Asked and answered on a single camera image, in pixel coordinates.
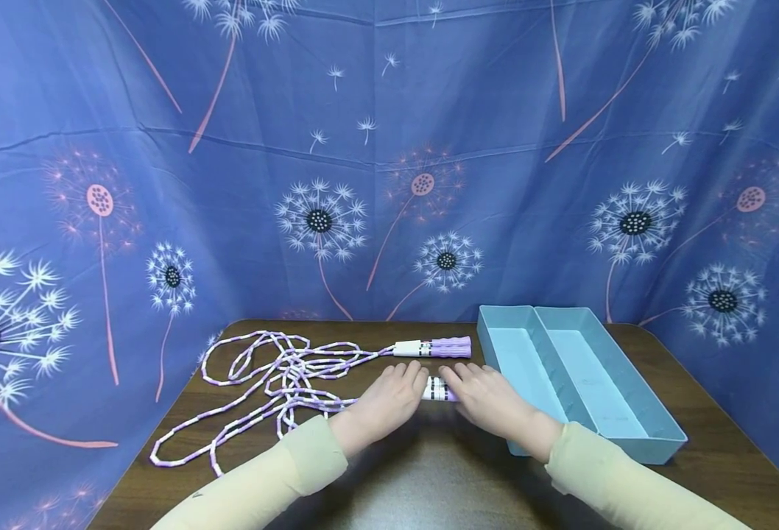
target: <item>left hand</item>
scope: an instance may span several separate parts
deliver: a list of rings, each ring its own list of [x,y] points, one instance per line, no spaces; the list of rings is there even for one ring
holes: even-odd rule
[[[386,367],[354,405],[328,421],[345,457],[404,425],[416,412],[427,384],[428,369],[419,361]]]

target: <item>pink stem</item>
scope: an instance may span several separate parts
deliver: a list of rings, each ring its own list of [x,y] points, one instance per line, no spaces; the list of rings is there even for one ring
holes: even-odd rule
[[[554,58],[557,62],[557,88],[560,93],[560,118],[566,121],[566,84],[563,80],[563,62],[560,56],[560,45],[557,43],[557,22],[554,18],[554,0],[549,2],[551,6],[551,34],[554,38]]]
[[[231,45],[228,49],[228,58],[225,60],[225,66],[222,68],[222,76],[219,77],[219,84],[216,86],[216,91],[213,93],[213,99],[210,101],[210,107],[207,107],[207,113],[204,115],[201,124],[198,125],[198,130],[195,132],[195,136],[192,138],[192,144],[189,144],[189,152],[195,150],[195,146],[201,141],[201,136],[204,136],[205,130],[207,130],[207,124],[210,123],[210,117],[213,115],[213,110],[216,108],[216,102],[219,100],[219,94],[222,93],[222,87],[225,84],[225,78],[228,76],[230,69],[230,63],[233,59],[233,50],[236,48],[236,35],[231,38]]]
[[[714,224],[717,224],[718,222],[722,221],[722,219],[723,219],[725,216],[728,216],[728,214],[729,214],[729,213],[731,213],[731,212],[732,212],[732,211],[734,211],[734,210],[735,210],[735,208],[731,208],[731,210],[729,210],[729,211],[727,211],[727,212],[723,213],[723,214],[722,214],[722,216],[719,216],[719,217],[717,217],[716,219],[714,219],[712,222],[709,222],[709,223],[707,223],[706,225],[704,225],[704,227],[703,227],[701,230],[698,230],[698,231],[697,231],[697,233],[693,234],[692,236],[689,236],[689,238],[685,239],[684,241],[681,241],[681,244],[680,244],[680,245],[678,245],[677,247],[675,247],[675,248],[672,250],[672,252],[670,252],[670,253],[669,253],[669,254],[666,256],[665,260],[663,260],[663,263],[661,263],[661,264],[660,264],[660,267],[658,267],[658,273],[655,275],[655,279],[654,279],[654,280],[652,280],[652,284],[651,284],[651,285],[649,285],[649,289],[648,289],[648,290],[646,290],[646,294],[645,294],[645,296],[648,296],[648,295],[649,295],[649,293],[650,293],[650,292],[652,291],[652,289],[654,288],[655,284],[656,284],[656,283],[658,283],[658,279],[660,278],[660,272],[661,272],[661,270],[663,270],[663,268],[666,266],[666,264],[667,264],[667,263],[669,263],[669,260],[671,260],[672,256],[673,256],[673,255],[674,255],[676,252],[678,252],[679,250],[681,250],[681,247],[683,247],[684,245],[688,244],[690,241],[692,241],[694,238],[696,238],[696,236],[698,236],[699,234],[703,233],[703,231],[704,231],[704,230],[707,230],[708,228],[710,228],[710,227],[713,227],[713,225],[714,225]]]
[[[319,244],[319,250],[322,249],[322,239],[321,236],[316,235],[316,240],[318,240]],[[328,280],[325,279],[325,270],[322,268],[322,258],[318,258],[317,260],[319,262],[319,275],[322,277],[322,284],[325,286],[325,291],[328,291],[328,295],[330,295],[331,299],[336,303],[336,306],[339,308],[341,312],[345,314],[346,317],[348,317],[351,322],[354,322],[354,319],[351,318],[351,314],[345,310],[345,308],[342,306],[341,303],[339,303],[338,300],[336,300],[336,297],[334,296],[333,292],[331,292],[330,286],[328,286]]]
[[[378,257],[375,258],[375,264],[372,266],[372,273],[369,274],[369,280],[366,284],[366,290],[368,291],[369,288],[372,286],[372,280],[375,278],[375,272],[378,271],[378,262],[381,260],[381,255],[384,253],[384,247],[387,246],[387,240],[390,239],[390,234],[392,233],[392,230],[395,228],[395,225],[398,223],[399,219],[401,219],[401,214],[404,213],[404,211],[407,208],[407,205],[410,205],[410,201],[413,200],[413,196],[411,194],[410,199],[407,200],[407,202],[404,203],[404,206],[401,207],[401,210],[398,212],[398,216],[395,216],[395,221],[392,222],[392,224],[389,225],[389,230],[387,231],[387,235],[384,237],[384,242],[382,242],[380,250],[378,251]]]
[[[679,309],[681,309],[681,308],[680,307],[673,307],[671,309],[667,309],[667,311],[664,311],[663,313],[658,313],[658,314],[656,314],[653,317],[650,317],[650,318],[647,318],[647,319],[643,319],[642,322],[640,322],[637,325],[640,325],[640,327],[642,328],[643,325],[646,325],[646,324],[650,323],[652,320],[660,318],[660,317],[663,317],[664,314],[672,313],[673,311],[679,311]]]
[[[142,57],[145,60],[145,62],[148,63],[148,67],[151,68],[151,72],[154,72],[154,77],[157,78],[157,80],[160,83],[160,86],[163,88],[163,90],[166,91],[166,95],[169,97],[169,99],[171,99],[172,105],[174,105],[175,108],[177,108],[177,111],[179,113],[183,113],[181,107],[177,104],[177,100],[175,99],[175,96],[172,95],[172,91],[169,90],[169,86],[166,84],[166,80],[163,79],[157,67],[154,66],[154,61],[150,60],[150,57],[148,57],[148,54],[146,54],[145,50],[142,48],[142,45],[139,44],[139,41],[136,40],[135,37],[133,37],[133,33],[131,32],[130,28],[127,27],[127,24],[124,23],[121,16],[119,16],[119,13],[114,9],[112,4],[110,4],[110,0],[104,0],[104,4],[106,4],[107,7],[110,8],[110,11],[113,12],[113,15],[115,15],[117,21],[119,21],[119,23],[121,24],[121,27],[125,29],[125,32],[127,32],[127,35],[128,37],[130,37],[130,40],[133,40],[133,44],[136,45],[137,50],[139,50],[140,54],[142,54]]]
[[[614,100],[614,99],[617,99],[617,97],[619,96],[619,94],[621,94],[621,93],[622,93],[622,91],[623,91],[623,90],[625,90],[625,88],[626,88],[626,87],[628,87],[629,83],[631,83],[631,80],[633,80],[633,79],[634,79],[634,76],[636,76],[637,72],[639,72],[639,71],[640,71],[640,68],[642,68],[642,66],[644,65],[644,63],[646,63],[646,60],[647,60],[647,58],[649,57],[649,55],[651,54],[651,52],[652,52],[652,50],[651,50],[651,49],[650,49],[649,51],[647,51],[647,52],[646,52],[646,55],[644,55],[644,56],[643,56],[643,58],[642,58],[642,60],[640,61],[640,63],[639,63],[637,66],[636,66],[636,68],[634,68],[634,72],[631,72],[631,75],[628,77],[628,79],[625,79],[625,82],[624,82],[624,83],[621,85],[621,87],[619,87],[619,89],[617,89],[617,91],[615,91],[615,93],[613,93],[613,95],[610,97],[610,99],[608,99],[608,101],[606,102],[606,104],[605,104],[605,105],[602,105],[602,107],[601,107],[601,108],[599,108],[599,110],[598,110],[598,111],[595,113],[595,115],[592,115],[592,117],[590,117],[590,119],[587,119],[587,121],[586,121],[586,122],[584,122],[584,124],[583,124],[583,125],[581,125],[581,127],[579,127],[579,128],[578,128],[578,130],[575,130],[575,132],[573,132],[573,133],[572,133],[572,135],[570,135],[570,136],[569,136],[569,138],[567,138],[566,140],[564,140],[564,141],[563,141],[563,143],[562,143],[561,145],[557,146],[557,149],[556,149],[556,150],[554,150],[554,151],[551,153],[551,155],[550,155],[550,156],[548,156],[548,157],[546,158],[546,162],[550,161],[550,160],[551,160],[553,157],[556,157],[556,156],[559,154],[559,152],[561,152],[561,151],[563,151],[564,149],[566,149],[566,147],[567,147],[569,144],[572,144],[572,143],[573,143],[573,141],[575,140],[575,138],[578,138],[578,136],[579,136],[581,133],[583,133],[583,132],[584,132],[584,130],[585,130],[587,127],[589,127],[589,126],[590,126],[590,125],[591,125],[593,122],[595,122],[595,121],[596,121],[596,119],[598,119],[598,117],[600,117],[600,116],[602,115],[602,113],[603,113],[604,111],[606,111],[607,107],[611,106],[611,104],[613,103],[613,100]]]
[[[402,303],[404,303],[407,299],[409,299],[409,297],[411,297],[413,295],[413,292],[416,292],[419,289],[422,289],[423,285],[425,285],[425,281],[423,281],[422,283],[417,285],[415,288],[413,288],[413,290],[408,292],[407,296],[403,297],[403,299],[401,299],[401,301],[399,303],[396,303],[395,308],[393,309],[392,313],[389,314],[389,317],[387,317],[386,322],[389,322],[392,319],[392,317],[395,317],[395,312],[398,311],[398,308],[401,307]]]
[[[101,289],[104,290],[104,313],[107,320],[107,357],[113,372],[113,383],[119,385],[119,367],[116,364],[116,347],[113,344],[113,328],[110,322],[110,295],[107,290],[107,266],[104,257],[104,218],[98,217],[98,246],[101,252]]]
[[[27,425],[20,417],[17,417],[13,411],[10,411],[10,408],[6,406],[6,403],[4,403],[3,400],[0,398],[0,409],[4,412],[7,418],[10,419],[10,422],[15,423],[18,428],[23,429],[24,431],[27,431],[27,433],[31,433],[34,436],[41,437],[41,439],[48,440],[50,442],[60,443],[60,445],[67,445],[69,447],[79,447],[79,448],[106,448],[106,447],[118,447],[118,443],[116,442],[78,442],[76,440],[66,440],[61,439],[60,437],[51,436],[50,434],[43,433],[42,431],[33,428],[31,425]]]
[[[163,381],[166,380],[166,369],[163,367],[163,358],[166,357],[166,340],[169,337],[169,331],[172,330],[175,314],[169,314],[169,324],[166,327],[166,333],[163,335],[163,342],[160,345],[160,384],[157,385],[157,395],[154,397],[155,403],[160,403],[160,393],[163,391]]]

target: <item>wooden table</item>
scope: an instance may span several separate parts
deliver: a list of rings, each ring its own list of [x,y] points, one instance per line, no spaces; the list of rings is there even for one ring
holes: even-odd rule
[[[773,464],[653,335],[633,325],[607,328],[690,436],[674,461],[657,471],[753,529],[779,529],[779,472]],[[257,329],[300,334],[314,345],[350,340],[364,350],[398,340],[469,335],[474,338],[473,360],[483,362],[474,324],[243,320],[230,325],[224,336]],[[243,348],[236,342],[217,351],[210,361],[212,373],[227,374]],[[261,361],[277,353],[265,351]],[[341,380],[317,386],[343,397],[360,396],[384,367],[397,361],[379,358]],[[440,362],[425,364],[433,372]],[[212,480],[215,475],[204,457],[175,469],[154,467],[148,460],[153,441],[172,426],[222,406],[243,391],[243,386],[207,385],[196,374],[89,529],[149,529]],[[234,414],[203,420],[167,442],[161,456],[181,458],[203,447],[223,425],[262,402],[262,395],[256,395]],[[306,411],[299,422],[309,415]],[[277,441],[273,420],[257,425],[218,451],[222,468],[233,469]],[[423,402],[408,425],[369,448],[343,478],[301,498],[268,526],[279,530],[606,528],[583,503],[553,490],[540,465],[511,457],[504,441],[472,428],[450,403],[435,402]]]

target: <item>beaded rope segment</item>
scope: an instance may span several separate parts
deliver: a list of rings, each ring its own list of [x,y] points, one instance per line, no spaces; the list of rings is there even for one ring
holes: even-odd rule
[[[245,351],[234,359],[228,370],[228,379],[221,381],[212,378],[207,373],[207,361],[210,355],[217,347],[228,345],[230,342],[237,342],[246,339],[255,339]],[[278,357],[274,361],[265,364],[262,367],[251,370],[244,375],[251,364],[256,348],[264,345],[274,345],[278,348]],[[373,358],[383,356],[395,357],[439,357],[439,358],[470,358],[472,357],[472,340],[468,336],[456,337],[455,339],[435,339],[435,340],[412,340],[396,342],[392,346],[384,347],[377,352],[367,352],[361,350],[360,346],[354,342],[332,342],[323,346],[311,347],[310,339],[300,335],[288,335],[280,331],[254,331],[248,335],[233,336],[231,339],[224,339],[210,346],[209,350],[201,358],[201,376],[207,383],[215,386],[232,386],[245,383],[250,379],[260,378],[244,392],[243,395],[229,402],[226,406],[211,409],[196,415],[196,417],[179,424],[176,428],[154,443],[151,450],[150,461],[157,467],[179,467],[198,458],[201,454],[210,453],[210,463],[216,473],[216,476],[222,476],[222,468],[219,467],[216,457],[216,448],[223,445],[232,437],[252,426],[262,422],[273,415],[277,415],[278,438],[281,439],[285,433],[296,428],[295,409],[307,407],[322,412],[324,417],[329,414],[340,412],[346,406],[351,405],[356,400],[343,400],[331,392],[313,389],[310,383],[311,379],[333,380],[340,379],[348,374],[348,370],[372,361]],[[211,415],[221,414],[230,411],[240,403],[248,400],[248,397],[254,393],[260,386],[265,386],[264,394],[269,400],[266,405],[256,409],[245,417],[241,417],[228,423],[206,446],[199,450],[177,459],[177,461],[164,461],[157,453],[160,447],[168,439],[188,426],[200,422]],[[456,401],[451,390],[440,378],[429,378],[428,386],[423,393],[424,400],[433,401]]]

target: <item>wrist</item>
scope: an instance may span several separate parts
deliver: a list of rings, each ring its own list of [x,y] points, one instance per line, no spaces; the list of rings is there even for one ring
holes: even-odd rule
[[[339,443],[345,459],[351,459],[371,443],[366,436],[366,429],[363,429],[356,415],[347,409],[334,414],[328,420],[328,425]]]

